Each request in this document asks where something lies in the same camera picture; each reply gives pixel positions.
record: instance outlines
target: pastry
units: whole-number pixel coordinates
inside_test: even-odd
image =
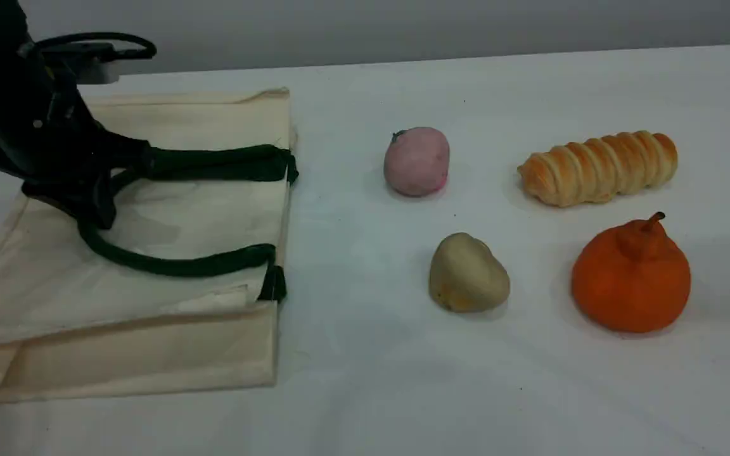
[[[619,133],[532,153],[518,172],[523,190],[547,205],[606,203],[617,193],[660,187],[677,170],[675,144],[661,133]]]

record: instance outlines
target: gray wall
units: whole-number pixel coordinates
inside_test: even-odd
[[[133,72],[730,44],[730,0],[21,0],[35,38],[113,30]]]

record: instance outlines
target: canvas bag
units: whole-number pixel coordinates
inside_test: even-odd
[[[289,94],[87,100],[107,129],[173,149],[291,148]],[[290,186],[148,182],[115,198],[105,239],[160,258],[255,243],[282,263]],[[0,230],[0,402],[255,386],[274,378],[267,266],[209,278],[133,271],[96,256],[75,221],[20,198]]]

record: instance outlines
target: pink fruit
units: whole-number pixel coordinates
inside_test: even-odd
[[[385,153],[385,180],[398,193],[434,193],[446,184],[448,173],[449,142],[444,133],[415,127],[394,134]]]

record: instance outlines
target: beige potato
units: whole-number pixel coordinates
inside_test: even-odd
[[[452,312],[483,312],[509,298],[509,274],[489,247],[467,233],[447,236],[430,265],[429,292]]]

